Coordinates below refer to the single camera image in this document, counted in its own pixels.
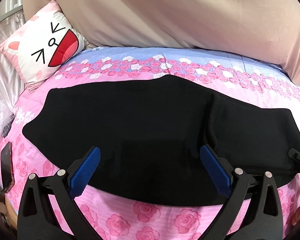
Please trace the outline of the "black pants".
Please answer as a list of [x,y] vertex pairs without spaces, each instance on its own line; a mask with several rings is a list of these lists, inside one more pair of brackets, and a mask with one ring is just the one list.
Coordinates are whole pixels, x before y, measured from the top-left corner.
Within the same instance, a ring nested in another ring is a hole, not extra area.
[[270,171],[278,186],[300,173],[288,155],[300,153],[290,110],[260,108],[173,75],[52,89],[23,135],[63,169],[98,147],[89,185],[149,204],[224,203],[200,160],[204,145],[248,174]]

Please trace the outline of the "black smartphone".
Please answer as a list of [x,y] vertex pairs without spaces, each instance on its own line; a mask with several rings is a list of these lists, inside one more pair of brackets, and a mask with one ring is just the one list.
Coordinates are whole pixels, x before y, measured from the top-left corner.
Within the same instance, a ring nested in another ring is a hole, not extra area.
[[1,181],[4,193],[8,193],[14,186],[14,172],[12,164],[12,143],[9,141],[0,152]]

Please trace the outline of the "pink floral bed sheet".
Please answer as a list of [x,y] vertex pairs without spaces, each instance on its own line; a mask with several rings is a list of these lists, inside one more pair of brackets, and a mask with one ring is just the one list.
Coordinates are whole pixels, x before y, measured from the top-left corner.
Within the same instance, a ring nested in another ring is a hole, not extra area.
[[[300,130],[300,87],[272,64],[247,57],[199,49],[95,48],[73,57],[35,92],[24,91],[0,148],[12,143],[15,185],[7,194],[18,213],[27,176],[50,176],[57,167],[22,134],[42,110],[54,88],[91,82],[149,80],[174,75],[262,108],[290,109]],[[80,210],[104,239],[197,239],[219,206],[168,207],[113,196],[87,187],[76,199]]]

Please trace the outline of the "small dark grey remote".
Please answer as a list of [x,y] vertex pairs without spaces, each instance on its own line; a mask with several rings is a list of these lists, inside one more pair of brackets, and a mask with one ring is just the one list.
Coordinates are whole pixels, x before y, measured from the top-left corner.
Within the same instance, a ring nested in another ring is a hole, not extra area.
[[3,138],[7,137],[9,131],[11,130],[11,126],[12,126],[14,119],[15,119],[15,115],[12,114],[8,119],[8,123],[4,126],[4,128],[2,130],[1,136]]

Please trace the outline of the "beige quilt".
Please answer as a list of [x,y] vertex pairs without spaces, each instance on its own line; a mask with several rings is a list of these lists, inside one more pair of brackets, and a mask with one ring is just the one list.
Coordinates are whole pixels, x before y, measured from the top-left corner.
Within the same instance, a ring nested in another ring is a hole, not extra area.
[[[22,0],[26,19],[51,0]],[[55,0],[94,46],[204,48],[281,66],[300,86],[298,0]]]

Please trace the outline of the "silver satin curtain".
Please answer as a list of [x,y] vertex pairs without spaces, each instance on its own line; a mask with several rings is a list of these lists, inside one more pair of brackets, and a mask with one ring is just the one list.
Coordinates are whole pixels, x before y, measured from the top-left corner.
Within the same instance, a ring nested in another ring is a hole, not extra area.
[[[0,0],[0,45],[25,23],[22,0]],[[25,86],[0,52],[0,107],[12,109]]]

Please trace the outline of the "white cartoon face pillow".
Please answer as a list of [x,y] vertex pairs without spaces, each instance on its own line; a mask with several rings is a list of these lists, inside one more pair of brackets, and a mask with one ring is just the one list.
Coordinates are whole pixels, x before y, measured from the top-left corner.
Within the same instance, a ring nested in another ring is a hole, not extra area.
[[2,42],[0,52],[32,92],[87,45],[52,0]]

